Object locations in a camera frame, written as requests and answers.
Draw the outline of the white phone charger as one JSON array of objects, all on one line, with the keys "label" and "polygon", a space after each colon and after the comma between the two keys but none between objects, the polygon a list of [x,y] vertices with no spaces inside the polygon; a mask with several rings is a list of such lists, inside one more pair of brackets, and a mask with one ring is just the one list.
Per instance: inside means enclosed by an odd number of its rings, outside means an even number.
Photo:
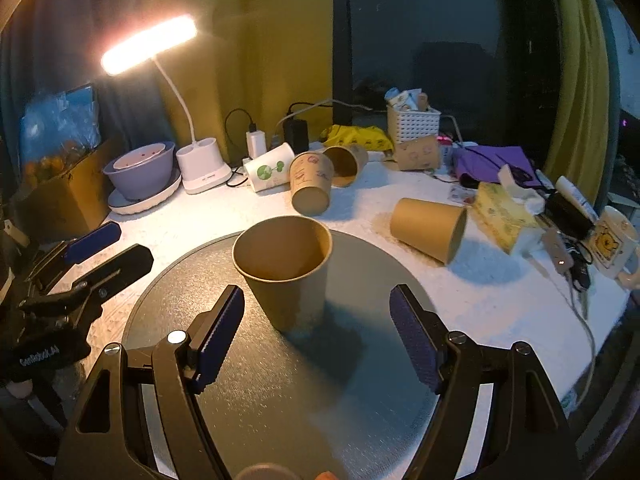
[{"label": "white phone charger", "polygon": [[266,134],[262,130],[247,131],[247,153],[250,159],[256,159],[267,153]]}]

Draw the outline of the yellow tissue pack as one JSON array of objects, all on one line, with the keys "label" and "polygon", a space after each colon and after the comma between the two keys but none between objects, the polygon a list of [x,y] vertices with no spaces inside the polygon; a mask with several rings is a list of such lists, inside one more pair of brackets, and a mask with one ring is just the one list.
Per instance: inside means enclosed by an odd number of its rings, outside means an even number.
[{"label": "yellow tissue pack", "polygon": [[501,185],[480,183],[471,211],[480,230],[508,255],[524,255],[541,242],[539,223]]}]

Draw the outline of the patterned paper cup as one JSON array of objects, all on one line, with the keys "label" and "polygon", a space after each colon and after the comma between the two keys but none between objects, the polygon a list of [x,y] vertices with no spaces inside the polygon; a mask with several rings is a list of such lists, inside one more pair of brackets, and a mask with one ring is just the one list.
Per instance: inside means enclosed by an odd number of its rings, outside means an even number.
[{"label": "patterned paper cup", "polygon": [[330,206],[333,162],[319,152],[297,155],[290,166],[292,206],[305,216],[323,214]]}]

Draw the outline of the white bear mug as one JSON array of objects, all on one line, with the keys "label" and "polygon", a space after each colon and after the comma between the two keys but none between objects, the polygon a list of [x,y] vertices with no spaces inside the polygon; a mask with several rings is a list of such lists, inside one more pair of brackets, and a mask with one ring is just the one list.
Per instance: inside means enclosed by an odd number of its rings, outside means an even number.
[{"label": "white bear mug", "polygon": [[639,255],[639,233],[617,209],[606,206],[588,240],[593,263],[606,278],[617,280],[623,288],[639,288],[639,270],[625,270],[631,255]]}]

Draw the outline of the yellow cloth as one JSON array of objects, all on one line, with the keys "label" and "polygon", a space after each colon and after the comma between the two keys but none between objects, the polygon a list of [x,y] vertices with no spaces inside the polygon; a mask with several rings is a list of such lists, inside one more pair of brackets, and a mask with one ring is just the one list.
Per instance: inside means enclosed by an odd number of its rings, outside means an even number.
[{"label": "yellow cloth", "polygon": [[322,131],[320,142],[326,147],[358,145],[371,152],[386,152],[393,149],[393,142],[388,135],[375,126],[343,126],[333,125]]}]

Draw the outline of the white plate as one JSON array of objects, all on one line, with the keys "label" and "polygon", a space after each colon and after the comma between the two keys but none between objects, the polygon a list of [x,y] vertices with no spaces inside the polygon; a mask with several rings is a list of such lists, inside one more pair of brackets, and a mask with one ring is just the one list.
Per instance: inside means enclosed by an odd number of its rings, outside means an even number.
[{"label": "white plate", "polygon": [[171,178],[168,183],[160,192],[154,195],[144,198],[143,200],[127,200],[121,192],[114,190],[107,197],[107,206],[114,214],[120,214],[121,216],[132,216],[133,214],[142,214],[142,212],[153,209],[160,206],[163,202],[166,202],[168,198],[171,198],[178,190],[182,181],[182,177],[178,168],[172,170]]}]

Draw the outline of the black car key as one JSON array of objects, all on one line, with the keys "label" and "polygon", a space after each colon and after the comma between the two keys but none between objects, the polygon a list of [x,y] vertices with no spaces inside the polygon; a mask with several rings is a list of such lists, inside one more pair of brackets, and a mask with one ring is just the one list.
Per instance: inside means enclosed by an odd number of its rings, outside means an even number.
[{"label": "black car key", "polygon": [[580,252],[576,252],[576,250],[572,250],[570,252],[570,256],[573,259],[573,265],[570,267],[570,282],[578,295],[580,313],[586,320],[589,314],[588,290],[591,286],[588,262],[582,254]]}]

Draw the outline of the white green-print paper cup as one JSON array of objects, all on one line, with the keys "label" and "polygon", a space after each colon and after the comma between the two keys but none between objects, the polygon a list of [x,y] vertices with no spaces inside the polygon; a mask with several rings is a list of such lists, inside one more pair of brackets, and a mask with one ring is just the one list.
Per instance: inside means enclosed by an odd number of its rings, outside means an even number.
[{"label": "white green-print paper cup", "polygon": [[277,148],[244,164],[248,182],[256,193],[290,182],[290,167],[295,154],[284,142]]}]

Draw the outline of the cardboard box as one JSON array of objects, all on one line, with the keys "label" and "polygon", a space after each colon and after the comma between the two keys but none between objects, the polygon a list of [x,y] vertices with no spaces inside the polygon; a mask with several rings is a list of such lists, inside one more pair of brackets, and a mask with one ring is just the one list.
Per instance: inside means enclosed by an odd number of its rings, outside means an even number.
[{"label": "cardboard box", "polygon": [[104,141],[73,168],[14,200],[18,227],[40,244],[81,237],[96,229],[110,212],[111,180],[102,172],[124,152],[119,136]]}]

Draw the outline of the purple cloth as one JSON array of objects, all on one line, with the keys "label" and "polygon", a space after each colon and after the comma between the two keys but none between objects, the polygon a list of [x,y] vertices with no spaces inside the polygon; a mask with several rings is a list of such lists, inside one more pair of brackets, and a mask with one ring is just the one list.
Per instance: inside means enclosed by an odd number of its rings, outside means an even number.
[{"label": "purple cloth", "polygon": [[476,190],[482,182],[499,184],[498,172],[503,166],[511,170],[521,188],[542,188],[535,168],[519,146],[467,146],[452,154],[454,175],[464,188]]}]

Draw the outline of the plain brown paper cup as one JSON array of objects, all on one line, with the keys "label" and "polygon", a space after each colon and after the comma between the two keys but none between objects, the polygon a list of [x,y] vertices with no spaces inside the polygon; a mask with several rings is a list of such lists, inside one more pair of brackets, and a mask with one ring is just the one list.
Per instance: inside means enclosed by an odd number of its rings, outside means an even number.
[{"label": "plain brown paper cup", "polygon": [[449,264],[461,245],[467,218],[464,207],[402,198],[390,217],[390,234],[419,252]]}]

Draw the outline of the patterned cup near basket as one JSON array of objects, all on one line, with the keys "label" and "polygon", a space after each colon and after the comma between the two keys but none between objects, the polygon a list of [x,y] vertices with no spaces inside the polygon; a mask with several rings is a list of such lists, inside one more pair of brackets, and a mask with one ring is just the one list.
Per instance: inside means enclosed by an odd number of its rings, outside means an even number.
[{"label": "patterned cup near basket", "polygon": [[399,143],[394,157],[400,171],[437,170],[442,164],[437,136]]}]

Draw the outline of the black box case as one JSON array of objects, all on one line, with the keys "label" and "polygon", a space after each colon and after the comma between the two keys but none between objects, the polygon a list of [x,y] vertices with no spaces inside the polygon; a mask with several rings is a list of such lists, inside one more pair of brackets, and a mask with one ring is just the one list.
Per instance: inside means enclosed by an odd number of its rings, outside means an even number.
[{"label": "black box case", "polygon": [[547,197],[544,215],[562,233],[576,240],[585,240],[594,228],[594,223],[559,192]]}]

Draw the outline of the brown cup open mouth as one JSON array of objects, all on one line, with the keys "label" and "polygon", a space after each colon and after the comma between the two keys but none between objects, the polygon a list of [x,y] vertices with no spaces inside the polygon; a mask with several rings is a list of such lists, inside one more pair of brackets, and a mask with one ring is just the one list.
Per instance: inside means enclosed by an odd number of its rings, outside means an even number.
[{"label": "brown cup open mouth", "polygon": [[329,146],[323,154],[332,162],[332,184],[337,188],[351,186],[369,161],[367,150],[358,144]]}]

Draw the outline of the white desk lamp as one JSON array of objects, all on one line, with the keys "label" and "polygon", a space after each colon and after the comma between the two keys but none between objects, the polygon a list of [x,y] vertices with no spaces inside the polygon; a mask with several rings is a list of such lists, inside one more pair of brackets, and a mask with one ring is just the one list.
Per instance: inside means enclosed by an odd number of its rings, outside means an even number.
[{"label": "white desk lamp", "polygon": [[163,68],[157,55],[185,44],[198,36],[194,19],[189,14],[168,18],[133,32],[108,48],[101,66],[108,76],[115,77],[151,60],[175,95],[188,121],[191,143],[179,148],[177,162],[186,192],[195,195],[224,184],[231,177],[231,168],[221,156],[215,138],[198,140],[192,115],[174,81]]}]

